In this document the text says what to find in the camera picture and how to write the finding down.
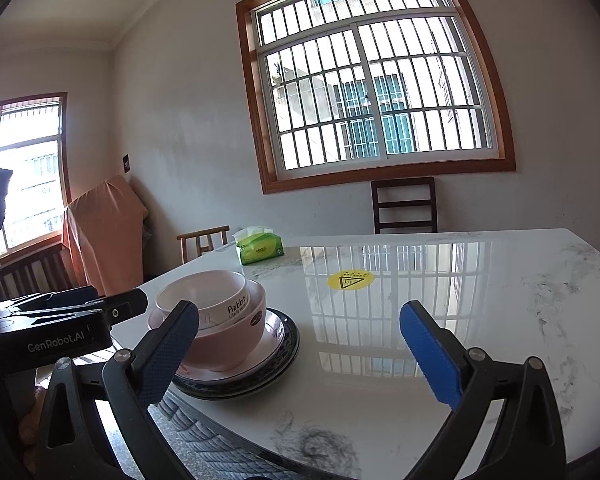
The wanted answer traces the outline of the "operator left hand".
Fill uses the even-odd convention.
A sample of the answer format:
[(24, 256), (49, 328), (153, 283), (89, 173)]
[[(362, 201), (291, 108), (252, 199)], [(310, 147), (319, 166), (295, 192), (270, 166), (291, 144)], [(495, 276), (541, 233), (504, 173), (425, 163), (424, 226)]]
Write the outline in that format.
[(24, 445), (32, 446), (38, 442), (46, 393), (46, 388), (42, 386), (35, 386), (34, 403), (32, 408), (27, 412), (27, 414), (23, 415), (22, 419), (20, 419), (18, 431), (20, 440)]

